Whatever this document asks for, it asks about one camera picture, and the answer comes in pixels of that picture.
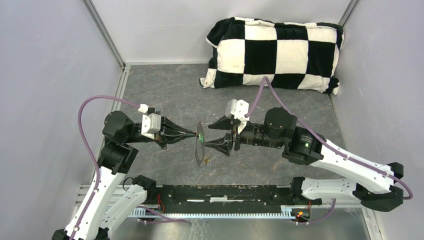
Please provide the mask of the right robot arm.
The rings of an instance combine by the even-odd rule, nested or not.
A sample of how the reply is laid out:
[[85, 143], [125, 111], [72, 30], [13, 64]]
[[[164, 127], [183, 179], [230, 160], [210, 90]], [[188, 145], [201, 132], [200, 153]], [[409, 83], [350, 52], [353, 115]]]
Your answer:
[[379, 164], [361, 157], [352, 161], [352, 154], [297, 126], [297, 117], [281, 107], [268, 110], [261, 124], [246, 122], [244, 129], [238, 131], [240, 124], [232, 116], [223, 116], [209, 128], [225, 130], [225, 136], [204, 145], [226, 156], [238, 151], [241, 145], [281, 149], [282, 157], [291, 163], [340, 175], [339, 179], [293, 178], [288, 196], [295, 204], [324, 199], [352, 200], [375, 211], [390, 212], [404, 201], [403, 190], [395, 185], [403, 176], [401, 164]]

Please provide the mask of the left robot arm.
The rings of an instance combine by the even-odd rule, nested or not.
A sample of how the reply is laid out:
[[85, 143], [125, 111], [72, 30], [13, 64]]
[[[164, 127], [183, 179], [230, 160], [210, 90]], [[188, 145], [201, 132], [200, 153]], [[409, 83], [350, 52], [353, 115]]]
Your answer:
[[66, 228], [54, 232], [54, 240], [110, 240], [137, 206], [151, 204], [157, 198], [156, 182], [140, 175], [108, 207], [139, 152], [130, 144], [154, 142], [166, 149], [169, 144], [196, 136], [195, 131], [173, 123], [153, 108], [149, 108], [140, 122], [133, 122], [122, 111], [113, 111], [105, 117], [102, 133], [105, 142], [95, 161], [97, 170], [88, 193]]

